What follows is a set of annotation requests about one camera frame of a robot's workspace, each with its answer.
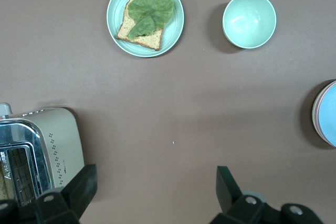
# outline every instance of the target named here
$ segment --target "blue plate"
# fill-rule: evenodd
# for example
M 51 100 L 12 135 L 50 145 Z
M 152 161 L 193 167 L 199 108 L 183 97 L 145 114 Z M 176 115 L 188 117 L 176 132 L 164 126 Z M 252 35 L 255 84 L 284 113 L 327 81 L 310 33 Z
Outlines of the blue plate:
M 318 125 L 323 139 L 336 147 L 336 82 L 329 85 L 320 98 Z
M 125 5 L 129 0 L 110 0 L 107 8 L 107 26 L 109 28 L 112 39 L 124 51 L 139 57 L 155 57 L 159 56 L 171 49 L 178 41 L 184 25 L 184 11 L 180 0 L 174 1 L 174 13 L 172 18 L 166 24 L 163 30 L 161 47 L 159 51 L 145 48 L 130 42 L 116 39 L 116 34 L 122 23 L 122 17 Z

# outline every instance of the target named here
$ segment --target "mint green plate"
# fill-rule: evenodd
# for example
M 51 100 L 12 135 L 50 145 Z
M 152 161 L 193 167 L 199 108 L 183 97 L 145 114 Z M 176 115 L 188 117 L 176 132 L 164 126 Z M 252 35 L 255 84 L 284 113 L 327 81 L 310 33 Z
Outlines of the mint green plate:
M 112 39 L 121 49 L 138 57 L 155 57 L 167 52 L 178 41 L 184 25 L 184 11 L 182 3 L 180 0 L 173 1 L 174 13 L 163 30 L 161 48 L 159 51 L 116 39 L 116 34 L 118 33 L 122 23 L 125 5 L 128 0 L 110 0 L 109 2 L 106 19 Z
M 226 38 L 241 48 L 256 48 L 273 35 L 277 17 L 269 0 L 231 0 L 223 14 Z

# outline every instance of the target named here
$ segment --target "bread slice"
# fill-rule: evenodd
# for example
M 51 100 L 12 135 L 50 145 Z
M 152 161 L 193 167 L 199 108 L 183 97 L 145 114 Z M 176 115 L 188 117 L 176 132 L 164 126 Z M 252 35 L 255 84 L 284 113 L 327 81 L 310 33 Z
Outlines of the bread slice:
M 122 18 L 122 24 L 116 35 L 117 39 L 121 39 L 127 42 L 141 45 L 143 47 L 154 49 L 155 51 L 160 50 L 163 28 L 156 30 L 154 33 L 147 36 L 136 36 L 133 40 L 130 40 L 127 35 L 130 30 L 135 26 L 134 20 L 128 15 L 128 6 L 133 0 L 129 0 L 126 4 L 124 10 L 124 16 Z

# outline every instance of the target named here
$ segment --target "stacked plates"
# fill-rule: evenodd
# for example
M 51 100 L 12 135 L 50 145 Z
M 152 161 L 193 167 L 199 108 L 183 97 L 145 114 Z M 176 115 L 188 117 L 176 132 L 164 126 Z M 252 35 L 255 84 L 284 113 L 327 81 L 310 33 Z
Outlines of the stacked plates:
M 320 137 L 336 147 L 336 81 L 326 86 L 317 96 L 312 119 Z

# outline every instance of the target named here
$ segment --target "lettuce leaf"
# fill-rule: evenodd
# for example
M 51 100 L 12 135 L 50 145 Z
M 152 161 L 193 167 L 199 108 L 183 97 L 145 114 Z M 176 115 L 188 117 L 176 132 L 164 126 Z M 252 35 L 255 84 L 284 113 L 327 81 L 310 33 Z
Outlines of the lettuce leaf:
M 173 16 L 173 0 L 133 0 L 128 6 L 128 14 L 135 26 L 128 34 L 133 40 L 136 36 L 150 35 L 164 27 Z

